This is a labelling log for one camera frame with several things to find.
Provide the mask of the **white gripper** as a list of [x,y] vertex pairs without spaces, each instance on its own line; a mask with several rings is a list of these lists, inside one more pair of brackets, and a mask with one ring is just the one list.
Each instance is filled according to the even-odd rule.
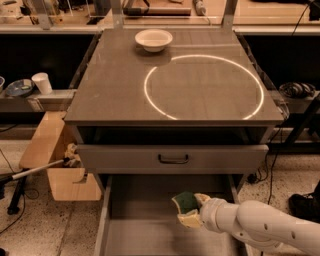
[[235,234],[240,231],[237,221],[237,204],[228,203],[224,199],[212,198],[203,193],[195,193],[200,214],[197,209],[188,213],[178,214],[179,222],[187,228],[200,228],[203,225],[206,229],[217,233],[226,232]]

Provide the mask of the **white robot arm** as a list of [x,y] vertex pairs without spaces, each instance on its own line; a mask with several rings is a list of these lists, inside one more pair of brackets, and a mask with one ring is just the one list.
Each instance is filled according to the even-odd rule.
[[288,244],[309,256],[320,256],[320,225],[290,216],[255,200],[240,204],[202,193],[182,192],[172,198],[179,222],[188,228],[205,227],[228,233],[261,251]]

